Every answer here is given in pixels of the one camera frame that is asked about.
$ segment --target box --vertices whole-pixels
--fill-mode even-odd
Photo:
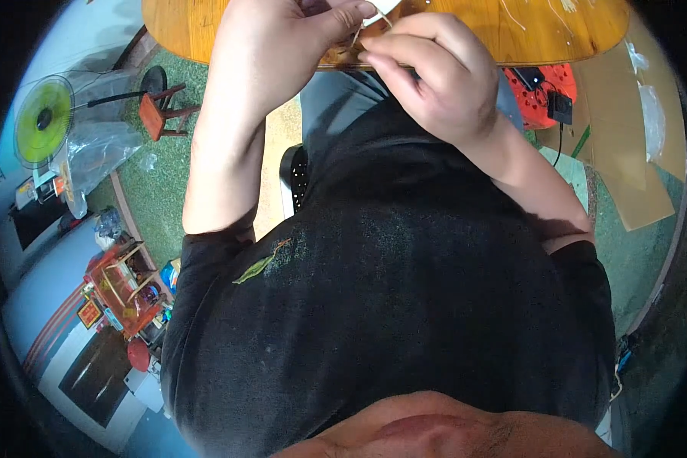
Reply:
[[[634,71],[627,42],[649,62]],[[668,61],[641,20],[632,15],[625,40],[614,49],[572,64],[578,88],[573,125],[564,126],[562,153],[592,166],[603,179],[626,230],[674,214],[655,166],[684,181],[687,149],[676,80]],[[666,119],[664,147],[646,162],[639,84],[653,86]],[[558,127],[536,131],[539,143],[558,149]]]

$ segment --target man's right hand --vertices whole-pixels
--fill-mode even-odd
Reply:
[[[426,131],[468,157],[497,123],[498,69],[456,16],[407,16],[381,37],[363,38],[359,58],[371,65],[404,110]],[[412,65],[421,79],[399,66]]]

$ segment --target finger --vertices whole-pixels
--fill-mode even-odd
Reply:
[[[421,13],[398,21],[392,34],[407,34],[435,41],[453,54],[475,78],[491,77],[496,63],[476,34],[457,16],[447,13]]]
[[[418,82],[412,74],[399,66],[399,63],[389,56],[364,51],[359,54],[359,60],[371,65],[387,85],[405,111],[412,114],[422,104],[422,96]]]
[[[346,2],[325,13],[302,19],[308,39],[327,50],[361,27],[362,21],[376,15],[369,2]]]
[[[389,56],[397,62],[412,65],[435,92],[447,92],[454,84],[465,84],[468,70],[437,43],[404,34],[384,34],[361,40],[372,53]]]

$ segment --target white plate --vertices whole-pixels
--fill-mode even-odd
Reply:
[[[379,8],[379,11],[384,14],[389,14],[389,12],[392,11],[395,6],[399,5],[401,1],[402,0],[369,0],[369,2],[376,5],[376,7]],[[365,19],[364,26],[369,27],[371,24],[377,22],[381,18],[382,15],[377,13],[373,18]]]

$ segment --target green strip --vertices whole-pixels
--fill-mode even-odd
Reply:
[[[580,137],[580,141],[577,142],[577,145],[575,145],[575,149],[573,150],[572,155],[570,156],[571,158],[575,159],[578,154],[580,154],[580,150],[582,150],[582,146],[587,142],[587,138],[590,136],[590,124],[587,125],[585,128],[585,131],[582,133],[582,137]]]

